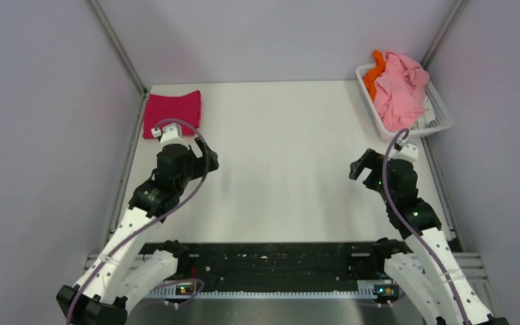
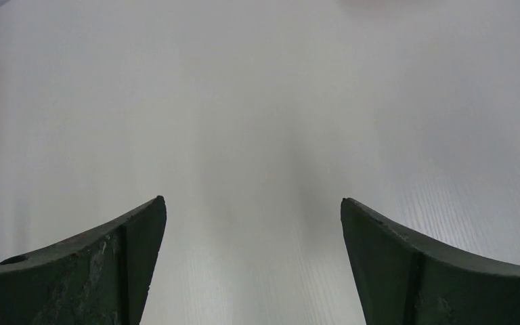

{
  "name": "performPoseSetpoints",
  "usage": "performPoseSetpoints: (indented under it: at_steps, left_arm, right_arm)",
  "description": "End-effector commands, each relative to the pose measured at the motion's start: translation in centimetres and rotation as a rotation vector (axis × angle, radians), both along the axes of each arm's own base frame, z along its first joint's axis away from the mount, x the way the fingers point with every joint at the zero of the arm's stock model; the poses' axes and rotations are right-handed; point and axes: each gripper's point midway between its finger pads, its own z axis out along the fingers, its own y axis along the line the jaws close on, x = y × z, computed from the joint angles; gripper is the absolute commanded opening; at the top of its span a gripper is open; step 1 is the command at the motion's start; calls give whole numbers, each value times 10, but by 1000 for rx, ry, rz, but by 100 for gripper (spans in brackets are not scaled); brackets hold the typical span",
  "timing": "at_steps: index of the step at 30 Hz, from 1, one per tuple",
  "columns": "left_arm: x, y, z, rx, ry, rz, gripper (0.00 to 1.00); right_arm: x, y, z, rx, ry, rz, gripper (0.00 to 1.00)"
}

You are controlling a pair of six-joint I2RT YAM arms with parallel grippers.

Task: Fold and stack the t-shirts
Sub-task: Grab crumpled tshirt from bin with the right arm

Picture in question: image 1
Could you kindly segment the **pink t shirt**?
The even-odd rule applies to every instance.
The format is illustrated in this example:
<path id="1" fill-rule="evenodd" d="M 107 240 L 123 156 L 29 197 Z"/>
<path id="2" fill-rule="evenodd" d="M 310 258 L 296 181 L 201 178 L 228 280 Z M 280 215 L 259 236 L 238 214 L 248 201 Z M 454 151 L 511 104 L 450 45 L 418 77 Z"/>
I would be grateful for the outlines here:
<path id="1" fill-rule="evenodd" d="M 374 80 L 376 111 L 387 131 L 408 129 L 425 113 L 429 73 L 406 55 L 386 51 L 382 57 L 385 70 Z"/>

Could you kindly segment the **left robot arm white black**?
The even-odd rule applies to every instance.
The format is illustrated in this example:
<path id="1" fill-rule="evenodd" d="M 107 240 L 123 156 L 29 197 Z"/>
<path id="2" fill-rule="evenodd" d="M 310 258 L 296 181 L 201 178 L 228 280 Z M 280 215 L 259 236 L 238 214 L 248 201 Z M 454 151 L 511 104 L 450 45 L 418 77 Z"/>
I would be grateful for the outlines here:
<path id="1" fill-rule="evenodd" d="M 138 186 L 115 233 L 90 268 L 56 299 L 67 324 L 125 324 L 131 312 L 160 282 L 181 280 L 190 262 L 183 247 L 156 250 L 134 271 L 131 265 L 158 226 L 187 204 L 207 175 L 218 169 L 218 155 L 203 137 L 195 142 L 202 155 L 180 137 L 164 139 L 157 166 Z"/>

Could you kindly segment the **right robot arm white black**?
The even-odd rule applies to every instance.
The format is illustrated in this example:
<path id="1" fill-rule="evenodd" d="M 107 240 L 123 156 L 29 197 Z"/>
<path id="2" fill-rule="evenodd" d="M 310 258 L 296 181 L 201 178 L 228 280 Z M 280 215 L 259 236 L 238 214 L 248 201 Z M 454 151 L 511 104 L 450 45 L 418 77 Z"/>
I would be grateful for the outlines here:
<path id="1" fill-rule="evenodd" d="M 465 276 L 432 206 L 418 195 L 412 162 L 373 149 L 350 164 L 349 177 L 370 174 L 363 184 L 380 194 L 401 240 L 374 245 L 370 271 L 391 278 L 420 312 L 425 324 L 508 324 L 479 298 Z"/>

